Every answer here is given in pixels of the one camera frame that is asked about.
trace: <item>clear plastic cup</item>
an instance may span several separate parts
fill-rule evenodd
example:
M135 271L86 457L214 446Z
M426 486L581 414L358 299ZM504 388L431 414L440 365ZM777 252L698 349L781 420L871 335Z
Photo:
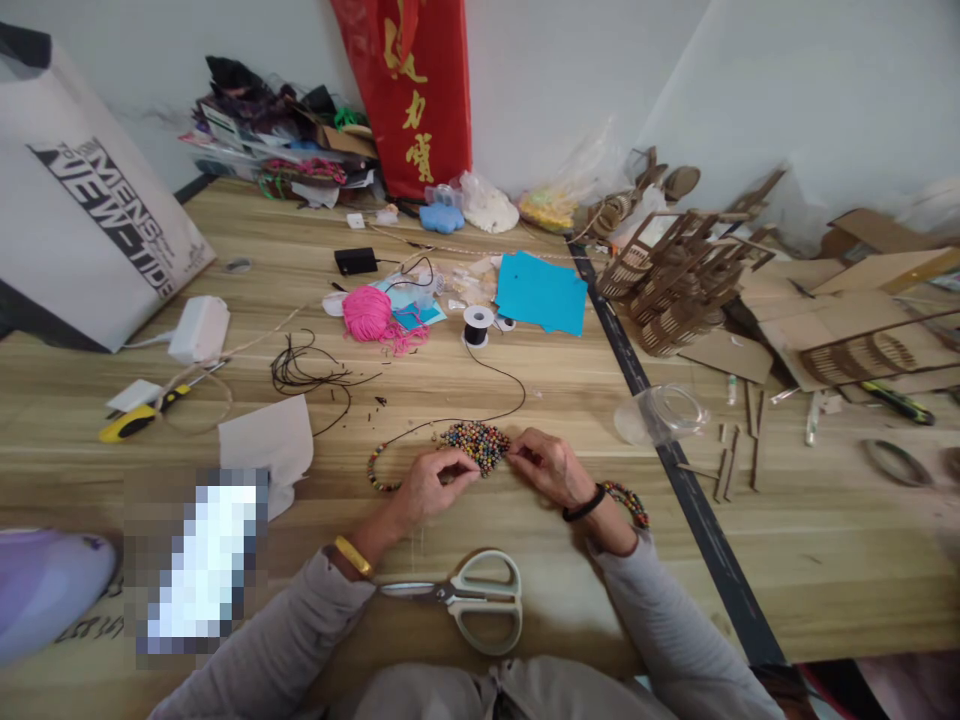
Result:
M695 435L710 422L710 412L683 385L654 385L624 400L613 424L631 445L660 447Z

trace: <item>person's left hand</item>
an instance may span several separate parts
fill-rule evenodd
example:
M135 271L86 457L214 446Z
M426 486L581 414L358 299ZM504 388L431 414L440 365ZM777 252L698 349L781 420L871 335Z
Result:
M441 482L441 475L451 479ZM463 450L445 448L421 453L390 501L390 509L413 529L453 505L479 477L480 467Z

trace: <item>red banner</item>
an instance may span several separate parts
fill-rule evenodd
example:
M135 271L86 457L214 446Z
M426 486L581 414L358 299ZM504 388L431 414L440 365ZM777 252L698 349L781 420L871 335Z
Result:
M391 195L473 167L463 0L331 0Z

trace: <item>white wall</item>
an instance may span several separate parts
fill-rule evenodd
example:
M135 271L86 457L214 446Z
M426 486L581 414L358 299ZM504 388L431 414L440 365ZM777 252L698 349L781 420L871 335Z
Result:
M473 163L508 192L616 116L631 147L709 0L466 0Z
M626 152L708 2L466 0L476 168L522 189L610 113ZM0 20L51 33L172 189L197 172L159 116L206 91L205 55L360 104L328 0L5 0Z
M725 207L781 160L833 217L960 174L956 0L713 0L641 134Z
M53 35L171 190L199 174L177 135L209 89L206 55L360 100L326 0L4 0L0 21Z

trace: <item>screwdriver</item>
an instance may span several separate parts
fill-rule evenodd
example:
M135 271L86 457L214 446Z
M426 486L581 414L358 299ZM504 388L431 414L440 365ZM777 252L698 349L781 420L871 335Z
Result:
M210 370L205 372L200 377L195 380L191 380L186 385L179 385L174 389L170 390L163 398L163 402L160 404L160 410L166 412L167 408L173 405L177 400L182 398L191 388L196 385L198 382L203 380L207 375L216 372L224 365L227 364L227 360L224 360L219 365L215 365ZM157 411L153 407L153 404L141 405L135 410L131 410L126 415L118 418L116 421L112 422L110 425L107 425L103 430L100 431L100 442L105 443L118 443L123 442L128 437L133 435L135 432L143 430L147 425L152 423L157 419Z

